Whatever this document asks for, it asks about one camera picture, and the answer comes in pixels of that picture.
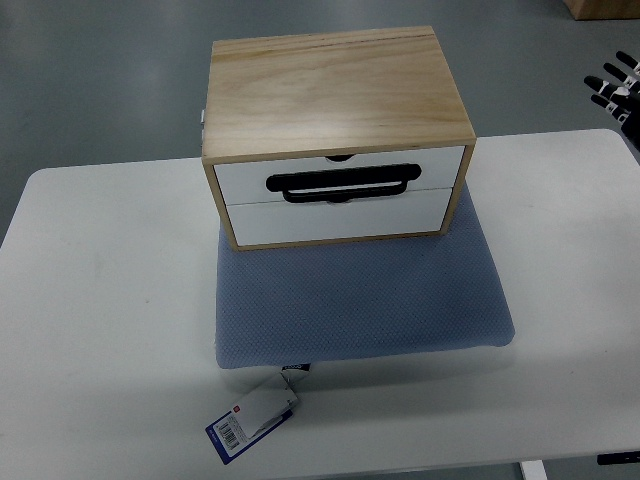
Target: white table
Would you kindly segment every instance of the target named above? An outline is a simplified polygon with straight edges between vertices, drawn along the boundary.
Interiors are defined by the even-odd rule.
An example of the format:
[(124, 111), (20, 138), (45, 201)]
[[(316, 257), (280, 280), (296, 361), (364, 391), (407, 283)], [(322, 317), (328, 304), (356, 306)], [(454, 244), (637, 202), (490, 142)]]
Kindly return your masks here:
[(44, 170), (0, 250), (0, 478), (289, 478), (640, 449), (640, 168), (609, 131), (479, 139), (504, 348), (314, 365), (229, 466), (204, 428), (273, 368), (214, 359), (199, 159)]

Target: wooden side panel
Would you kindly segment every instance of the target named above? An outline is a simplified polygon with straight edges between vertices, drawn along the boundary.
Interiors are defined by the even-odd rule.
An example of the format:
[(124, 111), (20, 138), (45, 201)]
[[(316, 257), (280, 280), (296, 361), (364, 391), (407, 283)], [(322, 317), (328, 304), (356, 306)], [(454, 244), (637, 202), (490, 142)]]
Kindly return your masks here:
[(209, 182), (209, 187), (211, 188), (211, 193), (213, 194), (213, 200), (216, 203), (216, 208), (218, 209), (218, 214), (220, 215), (220, 222), (224, 227), (231, 247), (234, 250), (237, 250), (238, 242), (236, 241), (236, 236), (233, 233), (233, 227), (231, 226), (231, 220), (229, 220), (229, 213), (227, 212), (227, 207), (224, 204), (224, 197), (222, 196), (222, 192), (220, 191), (220, 184), (218, 183), (216, 173), (213, 170), (212, 165), (203, 165), (203, 167), (204, 173), (207, 176), (207, 180)]
[(460, 193), (462, 192), (462, 187), (464, 186), (464, 179), (467, 175), (467, 170), (469, 169), (469, 162), (471, 162), (471, 156), (473, 155), (474, 147), (475, 143), (473, 145), (467, 145), (464, 149), (464, 153), (462, 154), (460, 170), (458, 170), (456, 183), (454, 184), (453, 191), (451, 192), (451, 200), (449, 200), (447, 213), (445, 213), (444, 215), (444, 221), (442, 222), (442, 228), (440, 229), (440, 234), (442, 235), (446, 234), (449, 230), (449, 225), (451, 225), (453, 214), (456, 207), (458, 206), (458, 200), (460, 199)]

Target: gray floor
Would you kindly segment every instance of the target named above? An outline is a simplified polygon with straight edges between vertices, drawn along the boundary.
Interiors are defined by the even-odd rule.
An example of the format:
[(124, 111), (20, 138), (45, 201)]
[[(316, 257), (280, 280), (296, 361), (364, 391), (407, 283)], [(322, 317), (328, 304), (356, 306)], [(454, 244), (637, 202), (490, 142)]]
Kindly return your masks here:
[[(0, 0), (0, 239), (36, 170), (199, 156), (214, 40), (411, 25), (434, 27), (479, 136), (617, 129), (582, 79), (618, 49), (640, 58), (640, 21), (575, 22), (561, 0)], [(551, 480), (640, 478), (595, 457), (545, 464)]]

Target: robotic hand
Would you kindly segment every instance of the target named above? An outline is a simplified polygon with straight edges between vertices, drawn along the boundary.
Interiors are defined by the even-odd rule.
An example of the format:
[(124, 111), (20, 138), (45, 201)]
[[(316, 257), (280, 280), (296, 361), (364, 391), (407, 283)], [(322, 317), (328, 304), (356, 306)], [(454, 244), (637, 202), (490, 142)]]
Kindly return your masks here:
[(633, 74), (627, 75), (610, 63), (604, 64), (604, 69), (622, 82), (622, 86), (591, 75), (585, 77), (584, 83), (598, 92), (591, 100), (620, 122), (622, 133), (640, 150), (640, 79), (637, 77), (640, 76), (640, 62), (624, 52), (616, 53), (616, 58), (633, 69)]

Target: white drawer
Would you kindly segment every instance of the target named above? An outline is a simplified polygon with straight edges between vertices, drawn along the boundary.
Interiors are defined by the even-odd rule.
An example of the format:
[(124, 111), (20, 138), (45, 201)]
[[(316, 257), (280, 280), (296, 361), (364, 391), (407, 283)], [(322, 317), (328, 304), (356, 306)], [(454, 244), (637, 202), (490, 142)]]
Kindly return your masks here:
[(312, 171), (341, 170), (382, 165), (417, 164), (422, 172), (409, 181), (408, 191), (452, 188), (464, 152), (463, 146), (403, 150), (384, 153), (362, 153), (345, 162), (332, 162), (325, 157), (295, 160), (228, 163), (215, 165), (216, 177), (227, 206), (284, 201), (281, 192), (267, 190), (266, 180), (272, 175)]
[(451, 189), (405, 192), (348, 203), (267, 202), (227, 207), (239, 246), (432, 232), (440, 229)]

